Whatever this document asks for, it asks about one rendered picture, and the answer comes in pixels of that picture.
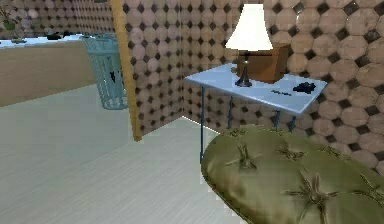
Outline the pale blue side table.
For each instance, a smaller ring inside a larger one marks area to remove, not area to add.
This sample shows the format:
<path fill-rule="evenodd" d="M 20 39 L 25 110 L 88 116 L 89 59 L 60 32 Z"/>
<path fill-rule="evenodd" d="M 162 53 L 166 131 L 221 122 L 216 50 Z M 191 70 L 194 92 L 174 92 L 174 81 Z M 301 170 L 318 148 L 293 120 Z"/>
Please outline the pale blue side table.
<path fill-rule="evenodd" d="M 231 67 L 232 64 L 224 64 L 184 78 L 185 81 L 198 84 L 201 87 L 200 159 L 203 158 L 205 149 L 203 132 L 205 122 L 205 90 L 207 88 L 212 88 L 230 97 L 227 114 L 228 128 L 231 127 L 233 97 L 239 97 L 240 99 L 256 102 L 275 109 L 274 128 L 278 127 L 281 112 L 292 115 L 293 118 L 289 124 L 289 131 L 292 131 L 295 127 L 296 118 L 303 114 L 327 86 L 327 83 L 322 80 L 285 74 L 282 79 L 274 84 L 251 80 L 251 87 L 238 87 L 235 85 L 238 77 L 231 72 Z M 295 92 L 293 90 L 294 87 L 303 82 L 314 83 L 316 85 L 316 88 L 311 94 Z M 272 93 L 271 90 L 287 92 L 292 94 L 292 96 L 275 94 Z"/>

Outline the brown cardboard box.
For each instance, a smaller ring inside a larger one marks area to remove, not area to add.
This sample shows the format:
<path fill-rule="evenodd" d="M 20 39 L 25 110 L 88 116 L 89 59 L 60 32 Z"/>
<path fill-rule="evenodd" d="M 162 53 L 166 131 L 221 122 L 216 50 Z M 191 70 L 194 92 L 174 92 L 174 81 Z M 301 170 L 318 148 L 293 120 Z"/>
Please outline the brown cardboard box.
<path fill-rule="evenodd" d="M 283 78 L 287 66 L 288 43 L 273 43 L 271 50 L 250 51 L 248 55 L 248 78 L 274 84 Z"/>

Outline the teal mesh laundry basket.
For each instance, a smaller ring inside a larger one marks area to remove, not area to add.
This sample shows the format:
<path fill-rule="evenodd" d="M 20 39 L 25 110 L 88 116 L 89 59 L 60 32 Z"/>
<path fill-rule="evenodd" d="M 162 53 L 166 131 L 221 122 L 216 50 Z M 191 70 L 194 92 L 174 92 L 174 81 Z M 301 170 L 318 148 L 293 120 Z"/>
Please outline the teal mesh laundry basket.
<path fill-rule="evenodd" d="M 81 40 L 88 54 L 102 107 L 107 110 L 127 109 L 116 35 L 114 33 L 83 35 Z"/>

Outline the white shade table lamp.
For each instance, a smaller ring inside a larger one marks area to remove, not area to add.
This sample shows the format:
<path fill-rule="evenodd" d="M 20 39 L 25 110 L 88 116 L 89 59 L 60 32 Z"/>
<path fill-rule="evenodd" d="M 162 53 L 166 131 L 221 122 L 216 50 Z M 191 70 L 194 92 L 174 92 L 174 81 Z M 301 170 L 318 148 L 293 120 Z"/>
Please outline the white shade table lamp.
<path fill-rule="evenodd" d="M 247 3 L 243 6 L 236 28 L 225 47 L 244 52 L 242 75 L 235 84 L 239 87 L 251 87 L 252 83 L 248 78 L 250 53 L 272 49 L 265 26 L 262 4 Z"/>

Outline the black lumpy small object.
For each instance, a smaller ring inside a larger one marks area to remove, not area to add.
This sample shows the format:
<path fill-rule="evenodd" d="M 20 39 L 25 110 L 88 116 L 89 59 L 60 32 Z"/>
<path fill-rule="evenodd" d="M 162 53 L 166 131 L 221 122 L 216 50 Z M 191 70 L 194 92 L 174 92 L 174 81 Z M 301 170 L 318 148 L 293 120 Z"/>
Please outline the black lumpy small object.
<path fill-rule="evenodd" d="M 303 82 L 300 83 L 298 86 L 294 87 L 293 90 L 295 92 L 304 92 L 306 94 L 311 94 L 315 88 L 316 85 L 314 83 Z"/>

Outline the green tufted ottoman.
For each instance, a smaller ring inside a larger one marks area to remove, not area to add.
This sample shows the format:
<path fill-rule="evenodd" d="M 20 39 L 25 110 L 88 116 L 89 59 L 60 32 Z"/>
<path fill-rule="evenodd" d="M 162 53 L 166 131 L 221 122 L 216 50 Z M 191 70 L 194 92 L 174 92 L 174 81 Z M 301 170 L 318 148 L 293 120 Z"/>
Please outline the green tufted ottoman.
<path fill-rule="evenodd" d="M 263 126 L 231 128 L 204 180 L 247 224 L 384 224 L 384 178 L 338 150 Z"/>

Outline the beige counter with pale top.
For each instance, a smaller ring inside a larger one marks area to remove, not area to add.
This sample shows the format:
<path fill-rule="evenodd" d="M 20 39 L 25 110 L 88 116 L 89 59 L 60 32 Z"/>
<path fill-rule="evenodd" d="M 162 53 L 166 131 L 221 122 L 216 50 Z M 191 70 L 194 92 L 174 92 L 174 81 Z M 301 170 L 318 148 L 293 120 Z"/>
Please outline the beige counter with pale top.
<path fill-rule="evenodd" d="M 0 41 L 0 107 L 95 83 L 80 35 Z"/>

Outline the green house plant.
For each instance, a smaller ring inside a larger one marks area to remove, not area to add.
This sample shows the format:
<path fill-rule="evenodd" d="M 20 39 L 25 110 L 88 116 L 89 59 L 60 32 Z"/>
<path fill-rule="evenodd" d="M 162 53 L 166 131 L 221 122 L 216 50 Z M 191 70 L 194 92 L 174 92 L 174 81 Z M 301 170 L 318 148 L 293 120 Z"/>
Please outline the green house plant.
<path fill-rule="evenodd" d="M 10 17 L 11 12 L 6 10 L 6 6 L 0 6 L 0 16 L 3 18 L 3 26 L 10 33 L 11 42 L 14 44 L 26 43 L 16 32 L 18 21 Z"/>

